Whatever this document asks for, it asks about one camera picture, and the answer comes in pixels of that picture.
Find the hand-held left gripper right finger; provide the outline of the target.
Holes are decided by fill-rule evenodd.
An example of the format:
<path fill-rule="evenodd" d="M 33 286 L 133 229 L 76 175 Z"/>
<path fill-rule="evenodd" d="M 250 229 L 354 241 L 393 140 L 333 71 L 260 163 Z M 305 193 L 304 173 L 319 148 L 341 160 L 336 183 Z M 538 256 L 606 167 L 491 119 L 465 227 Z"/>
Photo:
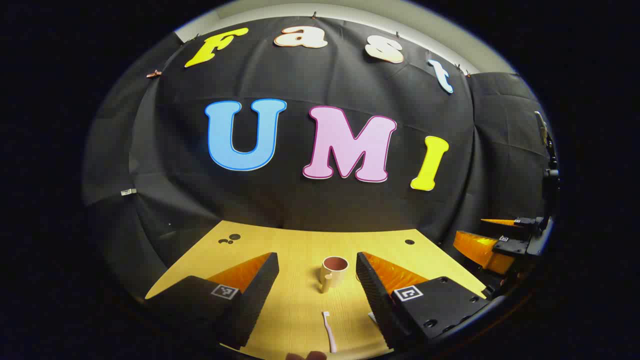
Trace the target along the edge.
<path fill-rule="evenodd" d="M 429 349 L 465 328 L 490 301 L 448 276 L 427 279 L 360 251 L 356 275 L 389 349 Z"/>

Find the black backdrop cloth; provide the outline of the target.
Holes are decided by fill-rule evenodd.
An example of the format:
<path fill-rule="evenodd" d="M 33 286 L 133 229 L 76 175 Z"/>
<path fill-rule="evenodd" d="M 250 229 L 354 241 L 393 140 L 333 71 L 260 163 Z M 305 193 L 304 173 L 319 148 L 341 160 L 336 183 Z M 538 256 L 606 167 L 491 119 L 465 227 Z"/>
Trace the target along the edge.
<path fill-rule="evenodd" d="M 549 157 L 534 112 L 547 114 L 521 76 L 466 76 L 406 38 L 403 62 L 389 63 L 366 53 L 371 35 L 395 39 L 334 18 L 256 19 L 169 35 L 119 78 L 89 130 L 82 194 L 128 292 L 144 298 L 221 221 L 418 230 L 459 261 L 456 230 L 543 215 Z M 332 156 L 332 177 L 304 176 L 315 106 L 343 110 L 355 135 L 371 117 L 395 121 L 387 181 L 358 180 L 350 166 L 341 177 Z"/>

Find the wooden desktop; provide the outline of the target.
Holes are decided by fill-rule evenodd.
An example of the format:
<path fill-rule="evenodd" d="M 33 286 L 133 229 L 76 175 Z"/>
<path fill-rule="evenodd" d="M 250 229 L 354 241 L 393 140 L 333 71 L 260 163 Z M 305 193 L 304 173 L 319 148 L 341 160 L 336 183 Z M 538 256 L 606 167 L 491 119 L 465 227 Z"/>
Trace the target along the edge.
<path fill-rule="evenodd" d="M 357 280 L 357 253 L 366 252 L 428 280 L 446 276 L 479 296 L 485 286 L 418 230 L 318 232 L 258 227 L 222 221 L 160 276 L 147 292 L 151 298 L 186 276 L 210 278 L 265 253 L 278 255 L 279 274 L 272 285 L 247 345 L 241 353 L 284 360 L 287 353 L 305 355 L 330 350 L 322 312 L 333 330 L 336 353 L 329 360 L 361 360 L 390 352 L 368 313 Z M 349 262 L 343 282 L 321 292 L 319 271 L 328 256 Z"/>

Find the white toothbrush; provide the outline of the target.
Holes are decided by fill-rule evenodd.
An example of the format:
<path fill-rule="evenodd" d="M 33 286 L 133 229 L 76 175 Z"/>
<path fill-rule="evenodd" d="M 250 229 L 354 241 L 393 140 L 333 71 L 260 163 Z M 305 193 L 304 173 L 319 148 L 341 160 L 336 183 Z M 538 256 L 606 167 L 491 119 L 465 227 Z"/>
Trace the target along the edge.
<path fill-rule="evenodd" d="M 329 311 L 322 312 L 323 325 L 327 333 L 327 339 L 329 341 L 329 351 L 330 353 L 334 354 L 338 351 L 338 346 L 336 344 L 333 330 L 329 324 L 329 316 L 330 316 Z"/>

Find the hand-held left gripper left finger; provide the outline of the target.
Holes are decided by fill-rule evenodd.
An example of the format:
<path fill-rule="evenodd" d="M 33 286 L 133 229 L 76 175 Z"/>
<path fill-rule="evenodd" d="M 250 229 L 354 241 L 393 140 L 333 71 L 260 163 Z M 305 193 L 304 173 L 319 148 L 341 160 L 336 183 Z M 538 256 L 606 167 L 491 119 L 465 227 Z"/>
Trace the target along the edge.
<path fill-rule="evenodd" d="M 145 304 L 206 346 L 238 350 L 249 341 L 278 275 L 278 255 L 270 251 L 210 278 L 185 276 Z"/>

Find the cream cup with wooden handle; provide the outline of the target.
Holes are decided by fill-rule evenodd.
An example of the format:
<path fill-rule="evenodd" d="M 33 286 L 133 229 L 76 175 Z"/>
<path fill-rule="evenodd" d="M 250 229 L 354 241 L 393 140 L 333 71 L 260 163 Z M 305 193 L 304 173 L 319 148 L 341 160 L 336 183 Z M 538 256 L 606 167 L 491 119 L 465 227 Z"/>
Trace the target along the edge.
<path fill-rule="evenodd" d="M 338 287 L 348 272 L 349 262 L 341 256 L 327 256 L 322 260 L 318 271 L 320 281 L 320 291 L 325 294 Z"/>

